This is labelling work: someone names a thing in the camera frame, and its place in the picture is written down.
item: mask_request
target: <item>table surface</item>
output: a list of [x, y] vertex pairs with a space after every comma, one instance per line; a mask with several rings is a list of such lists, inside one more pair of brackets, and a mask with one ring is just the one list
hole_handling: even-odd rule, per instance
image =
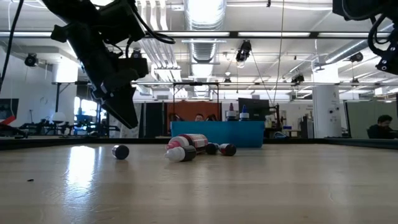
[[266, 145], [171, 163], [163, 145], [0, 152], [2, 223], [397, 223], [398, 152]]

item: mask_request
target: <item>white pillar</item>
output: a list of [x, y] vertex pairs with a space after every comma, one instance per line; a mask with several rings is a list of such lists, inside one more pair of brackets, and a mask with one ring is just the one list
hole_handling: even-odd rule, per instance
[[[313, 73], [313, 81], [338, 83], [338, 67], [326, 66]], [[314, 135], [316, 138], [341, 137], [340, 93], [336, 85], [313, 87]]]

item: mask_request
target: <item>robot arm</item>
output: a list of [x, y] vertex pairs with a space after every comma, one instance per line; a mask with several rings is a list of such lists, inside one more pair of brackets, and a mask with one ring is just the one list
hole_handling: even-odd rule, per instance
[[[68, 41], [92, 84], [92, 96], [104, 109], [128, 128], [137, 126], [132, 102], [135, 88], [131, 81], [146, 76], [145, 58], [119, 58], [105, 44], [129, 43], [146, 36], [139, 21], [135, 0], [115, 0], [97, 8], [89, 0], [42, 0], [50, 11], [67, 23], [55, 26], [51, 39]], [[148, 32], [168, 44], [175, 41], [160, 39], [146, 24]]]
[[[376, 68], [383, 72], [389, 72], [398, 75], [398, 2], [395, 0], [333, 0], [333, 12], [339, 16], [343, 16], [347, 21], [362, 21], [366, 19], [372, 20], [373, 27], [369, 31], [368, 44], [369, 48], [381, 60]], [[394, 30], [388, 37], [390, 46], [387, 50], [378, 49], [374, 45], [377, 40], [377, 28], [384, 19], [389, 18], [394, 23]]]

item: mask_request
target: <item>computer monitor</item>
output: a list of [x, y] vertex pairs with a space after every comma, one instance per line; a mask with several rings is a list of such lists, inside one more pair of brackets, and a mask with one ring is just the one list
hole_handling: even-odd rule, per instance
[[255, 100], [238, 98], [239, 112], [242, 113], [243, 105], [246, 105], [247, 113], [251, 121], [265, 121], [266, 115], [270, 115], [269, 100]]

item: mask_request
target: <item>blue bin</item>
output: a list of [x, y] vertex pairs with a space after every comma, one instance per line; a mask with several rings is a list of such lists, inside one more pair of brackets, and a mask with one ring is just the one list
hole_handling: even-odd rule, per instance
[[236, 147], [262, 147], [263, 121], [173, 121], [172, 136], [204, 134], [209, 142], [230, 143]]

